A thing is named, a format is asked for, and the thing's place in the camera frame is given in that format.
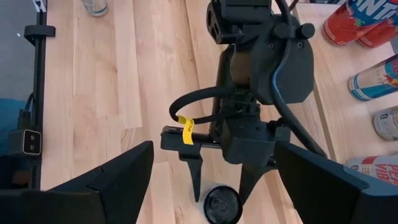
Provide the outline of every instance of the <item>black can lid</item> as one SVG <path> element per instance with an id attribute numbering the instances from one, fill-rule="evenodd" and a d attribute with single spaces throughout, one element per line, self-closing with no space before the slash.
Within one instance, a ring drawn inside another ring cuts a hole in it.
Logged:
<path id="1" fill-rule="evenodd" d="M 242 200 L 232 187 L 217 186 L 207 193 L 203 211 L 211 224 L 236 224 L 242 216 Z"/>

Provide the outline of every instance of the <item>gray floor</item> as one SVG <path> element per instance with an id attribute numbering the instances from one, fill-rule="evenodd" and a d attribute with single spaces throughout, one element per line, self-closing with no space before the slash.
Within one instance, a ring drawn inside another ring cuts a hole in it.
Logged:
<path id="1" fill-rule="evenodd" d="M 31 0 L 0 0 L 0 98 L 26 100 L 32 92 L 34 48 L 23 33 L 35 17 Z M 392 46 L 398 52 L 398 38 Z"/>

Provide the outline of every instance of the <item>red can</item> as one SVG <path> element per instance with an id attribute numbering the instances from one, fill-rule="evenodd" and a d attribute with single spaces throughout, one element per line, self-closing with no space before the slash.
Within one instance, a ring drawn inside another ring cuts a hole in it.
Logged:
<path id="1" fill-rule="evenodd" d="M 387 20 L 398 10 L 398 0 L 347 0 L 323 24 L 323 35 L 344 46 Z"/>
<path id="2" fill-rule="evenodd" d="M 357 41 L 367 47 L 375 48 L 390 41 L 398 34 L 398 15 L 395 14 L 388 20 L 371 29 Z"/>

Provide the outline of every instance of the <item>wooden tabletop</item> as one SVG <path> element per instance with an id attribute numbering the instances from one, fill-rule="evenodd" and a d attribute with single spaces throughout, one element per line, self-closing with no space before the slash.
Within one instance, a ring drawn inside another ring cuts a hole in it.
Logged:
<path id="1" fill-rule="evenodd" d="M 108 4 L 109 12 L 94 18 L 80 0 L 49 2 L 47 23 L 57 28 L 57 36 L 47 40 L 42 189 L 152 140 L 155 164 L 138 223 L 206 223 L 193 200 L 186 163 L 177 153 L 161 150 L 159 143 L 163 126 L 176 125 L 168 113 L 171 102 L 215 85 L 225 46 L 216 45 L 207 33 L 208 3 L 108 0 Z M 317 28 L 335 9 L 297 5 L 301 22 Z M 394 95 L 360 103 L 346 87 L 349 76 L 392 55 L 391 46 L 334 47 L 318 31 L 311 43 L 316 90 L 303 103 L 290 105 L 292 111 L 339 162 L 392 152 L 394 143 L 376 136 L 370 117 L 373 111 L 394 105 Z M 211 100 L 205 100 L 181 114 L 201 117 L 210 111 Z M 273 106 L 263 106 L 261 116 L 270 120 L 279 114 Z M 206 125 L 195 127 L 198 132 L 207 130 Z M 292 142 L 300 145 L 294 136 Z M 203 193 L 218 183 L 238 189 L 240 166 L 226 163 L 221 151 L 203 149 L 201 154 Z M 257 183 L 239 223 L 301 223 L 276 170 Z"/>

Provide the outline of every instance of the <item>yellow cable tag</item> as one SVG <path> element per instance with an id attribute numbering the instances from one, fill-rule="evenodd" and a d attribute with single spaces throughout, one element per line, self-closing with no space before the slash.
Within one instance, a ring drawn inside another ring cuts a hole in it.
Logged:
<path id="1" fill-rule="evenodd" d="M 180 124 L 184 124 L 184 129 L 182 131 L 182 141 L 184 142 L 184 144 L 193 145 L 192 132 L 193 126 L 195 125 L 193 119 L 184 118 L 183 116 L 178 115 L 178 122 Z"/>

